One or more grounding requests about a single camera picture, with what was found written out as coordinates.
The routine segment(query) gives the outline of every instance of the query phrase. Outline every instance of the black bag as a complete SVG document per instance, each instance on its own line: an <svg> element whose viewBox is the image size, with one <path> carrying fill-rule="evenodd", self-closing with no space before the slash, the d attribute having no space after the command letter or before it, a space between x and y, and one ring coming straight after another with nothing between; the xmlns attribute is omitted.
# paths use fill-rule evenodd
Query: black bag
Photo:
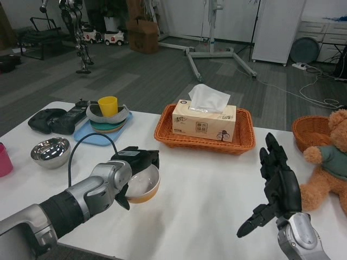
<svg viewBox="0 0 347 260"><path fill-rule="evenodd" d="M0 73L11 72L16 68L12 61L0 61Z"/></svg>
<svg viewBox="0 0 347 260"><path fill-rule="evenodd" d="M22 63L21 62L21 57L13 55L13 54L0 56L0 61L11 61L14 65L19 65L19 64Z"/></svg>

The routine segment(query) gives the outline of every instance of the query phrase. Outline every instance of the blue tray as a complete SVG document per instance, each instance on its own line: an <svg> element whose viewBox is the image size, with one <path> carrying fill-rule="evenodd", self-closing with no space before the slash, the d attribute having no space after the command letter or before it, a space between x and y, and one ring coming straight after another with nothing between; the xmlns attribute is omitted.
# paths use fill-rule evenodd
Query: blue tray
<svg viewBox="0 0 347 260"><path fill-rule="evenodd" d="M116 141L120 137L120 135L122 134L124 129L126 128L126 125L128 124L128 122L132 118L133 118L133 115L130 113L126 119L124 126L119 131L114 132L114 133L109 133L106 135L108 137L110 137L113 141ZM96 133L96 131L92 128L91 121L88 120L80 129L78 129L74 133L74 139L75 139L75 141L78 142L83 137L85 137L87 134L91 134L91 133ZM100 146L107 146L107 145L111 144L109 140L107 140L105 137L99 136L99 135L92 135L92 136L86 138L85 140L83 140L82 142L85 142L86 144L100 145Z"/></svg>

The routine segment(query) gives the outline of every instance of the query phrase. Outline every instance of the toy car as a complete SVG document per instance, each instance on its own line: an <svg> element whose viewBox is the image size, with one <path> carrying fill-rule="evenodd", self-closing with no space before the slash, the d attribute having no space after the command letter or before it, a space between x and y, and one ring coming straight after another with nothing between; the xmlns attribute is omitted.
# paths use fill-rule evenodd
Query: toy car
<svg viewBox="0 0 347 260"><path fill-rule="evenodd" d="M105 44L110 45L111 43L116 43L118 46L122 46L125 43L124 32L107 31L105 33Z"/></svg>
<svg viewBox="0 0 347 260"><path fill-rule="evenodd" d="M102 42L101 33L92 28L86 28L83 30L83 39L91 44Z"/></svg>

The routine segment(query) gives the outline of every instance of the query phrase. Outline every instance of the brown wicker basket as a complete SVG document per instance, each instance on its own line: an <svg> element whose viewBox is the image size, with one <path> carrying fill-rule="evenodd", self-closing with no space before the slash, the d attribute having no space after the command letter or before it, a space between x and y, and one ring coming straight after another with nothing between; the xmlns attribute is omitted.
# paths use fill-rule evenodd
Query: brown wicker basket
<svg viewBox="0 0 347 260"><path fill-rule="evenodd" d="M172 133L172 112L176 104L168 105L157 125L154 137L169 147L185 147L219 153L240 155L255 147L252 117L249 111L237 109L233 142L221 142Z"/></svg>
<svg viewBox="0 0 347 260"><path fill-rule="evenodd" d="M297 119L292 131L300 151L310 146L330 145L329 118L325 116L304 116Z"/></svg>

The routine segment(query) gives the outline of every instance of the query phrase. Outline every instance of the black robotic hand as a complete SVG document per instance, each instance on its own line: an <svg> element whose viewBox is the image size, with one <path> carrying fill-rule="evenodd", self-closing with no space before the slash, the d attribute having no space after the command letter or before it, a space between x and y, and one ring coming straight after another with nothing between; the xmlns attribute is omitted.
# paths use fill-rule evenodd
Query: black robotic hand
<svg viewBox="0 0 347 260"><path fill-rule="evenodd" d="M271 133L266 136L266 145L269 153L265 148L260 150L260 172L266 179L264 192L269 203L253 210L253 215L239 228L238 237L248 235L258 226L265 226L274 217L289 219L302 211L297 177L286 163L288 157L283 147Z"/></svg>

